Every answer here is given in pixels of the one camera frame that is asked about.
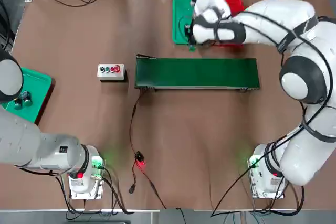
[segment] red led light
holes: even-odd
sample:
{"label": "red led light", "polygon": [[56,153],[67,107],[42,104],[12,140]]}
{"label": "red led light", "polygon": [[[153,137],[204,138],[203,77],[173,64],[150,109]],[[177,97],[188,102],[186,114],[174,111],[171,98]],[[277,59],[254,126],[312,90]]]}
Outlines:
{"label": "red led light", "polygon": [[137,166],[141,169],[142,167],[144,167],[145,166],[145,162],[144,161],[136,161],[136,164],[137,164]]}

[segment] red object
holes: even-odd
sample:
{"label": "red object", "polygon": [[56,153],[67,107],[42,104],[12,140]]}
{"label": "red object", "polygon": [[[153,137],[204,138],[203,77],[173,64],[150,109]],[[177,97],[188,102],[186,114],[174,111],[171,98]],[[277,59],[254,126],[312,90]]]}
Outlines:
{"label": "red object", "polygon": [[245,8],[242,0],[225,0],[230,7],[233,16],[242,12]]}
{"label": "red object", "polygon": [[[237,15],[238,13],[242,12],[245,9],[242,0],[225,0],[225,1],[230,7],[232,16]],[[215,44],[215,45],[220,47],[242,47],[242,44],[233,44],[233,43]]]}
{"label": "red object", "polygon": [[136,161],[136,163],[137,163],[137,165],[139,166],[139,168],[141,168],[142,166],[145,165],[145,161],[141,161],[141,162]]}
{"label": "red object", "polygon": [[120,66],[119,66],[119,65],[115,65],[114,70],[115,70],[117,73],[119,73],[119,71],[120,71]]}

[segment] floor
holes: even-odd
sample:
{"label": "floor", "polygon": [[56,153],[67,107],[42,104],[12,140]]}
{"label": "floor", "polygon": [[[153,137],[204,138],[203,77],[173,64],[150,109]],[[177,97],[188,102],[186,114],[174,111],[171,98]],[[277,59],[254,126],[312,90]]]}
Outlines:
{"label": "floor", "polygon": [[[222,224],[226,216],[209,218],[210,212],[194,212],[192,210],[183,210],[185,221],[187,224]],[[260,216],[255,217],[250,213],[245,213],[247,224],[332,224],[336,217],[336,211],[303,211],[293,217],[284,216]],[[16,213],[0,213],[0,224],[7,223],[25,223],[25,224],[61,224],[66,223],[65,212],[16,212]],[[109,216],[85,216],[76,219],[73,222],[99,222],[99,223],[127,223],[127,224],[183,224],[183,216],[180,211],[175,209],[162,210],[161,212],[143,212],[130,216],[118,214],[109,218]],[[226,224],[240,224],[240,214],[228,215]]]}

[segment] red button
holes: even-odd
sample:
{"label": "red button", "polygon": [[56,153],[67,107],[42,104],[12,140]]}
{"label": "red button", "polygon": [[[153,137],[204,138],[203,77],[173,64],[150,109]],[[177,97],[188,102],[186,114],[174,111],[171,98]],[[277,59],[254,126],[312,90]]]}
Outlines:
{"label": "red button", "polygon": [[120,66],[119,66],[119,65],[115,65],[114,70],[115,70],[117,73],[119,73],[119,71],[120,71]]}

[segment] green conveyor belt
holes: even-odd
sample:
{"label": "green conveyor belt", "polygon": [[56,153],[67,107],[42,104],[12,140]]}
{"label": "green conveyor belt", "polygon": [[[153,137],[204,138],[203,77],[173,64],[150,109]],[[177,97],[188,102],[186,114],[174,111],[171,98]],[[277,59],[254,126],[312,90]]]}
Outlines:
{"label": "green conveyor belt", "polygon": [[136,60],[136,88],[260,89],[256,59]]}

